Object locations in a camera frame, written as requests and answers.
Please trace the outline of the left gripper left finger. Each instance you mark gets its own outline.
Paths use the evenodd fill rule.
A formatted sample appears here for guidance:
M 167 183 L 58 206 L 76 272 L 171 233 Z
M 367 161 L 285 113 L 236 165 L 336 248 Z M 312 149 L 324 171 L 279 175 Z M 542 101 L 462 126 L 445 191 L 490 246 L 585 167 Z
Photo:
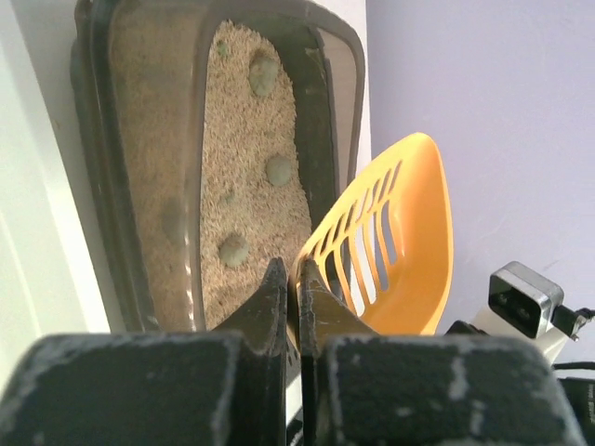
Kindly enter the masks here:
M 40 339 L 1 399 L 5 445 L 281 445 L 287 278 L 201 333 Z

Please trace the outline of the yellow litter scoop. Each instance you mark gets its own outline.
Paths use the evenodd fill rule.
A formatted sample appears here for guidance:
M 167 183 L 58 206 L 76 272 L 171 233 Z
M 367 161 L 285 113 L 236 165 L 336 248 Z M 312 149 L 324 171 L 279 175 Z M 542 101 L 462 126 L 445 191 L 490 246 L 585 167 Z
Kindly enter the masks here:
M 342 192 L 298 251 L 290 323 L 302 355 L 342 333 L 434 335 L 449 296 L 454 231 L 443 160 L 414 133 Z

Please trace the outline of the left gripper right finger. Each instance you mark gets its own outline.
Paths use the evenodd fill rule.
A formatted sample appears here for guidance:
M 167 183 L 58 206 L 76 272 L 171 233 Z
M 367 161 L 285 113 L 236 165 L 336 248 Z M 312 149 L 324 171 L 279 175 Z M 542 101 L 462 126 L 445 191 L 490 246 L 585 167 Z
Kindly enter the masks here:
M 582 445 L 543 354 L 484 334 L 382 336 L 297 267 L 307 445 Z

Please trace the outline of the dark brown litter box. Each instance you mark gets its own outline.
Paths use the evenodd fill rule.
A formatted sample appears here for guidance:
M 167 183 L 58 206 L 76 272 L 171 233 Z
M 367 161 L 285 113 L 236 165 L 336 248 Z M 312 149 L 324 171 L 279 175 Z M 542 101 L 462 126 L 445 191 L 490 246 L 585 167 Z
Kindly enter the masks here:
M 312 1 L 80 1 L 87 172 L 127 331 L 202 331 L 290 265 L 357 164 L 364 49 Z

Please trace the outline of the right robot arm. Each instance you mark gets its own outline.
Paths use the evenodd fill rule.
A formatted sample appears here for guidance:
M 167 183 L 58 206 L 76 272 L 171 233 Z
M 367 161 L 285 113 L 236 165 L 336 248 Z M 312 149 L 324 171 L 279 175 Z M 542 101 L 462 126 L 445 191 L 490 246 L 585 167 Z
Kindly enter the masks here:
M 539 334 L 536 338 L 531 338 L 514 328 L 507 321 L 496 315 L 488 307 L 482 308 L 476 317 L 471 321 L 455 321 L 446 331 L 447 335 L 498 335 L 520 338 L 528 341 L 534 347 L 538 348 L 547 360 L 551 363 L 554 370 L 594 370 L 594 361 L 571 361 L 555 362 L 562 349 L 572 339 L 564 332 L 548 322 L 546 331 Z

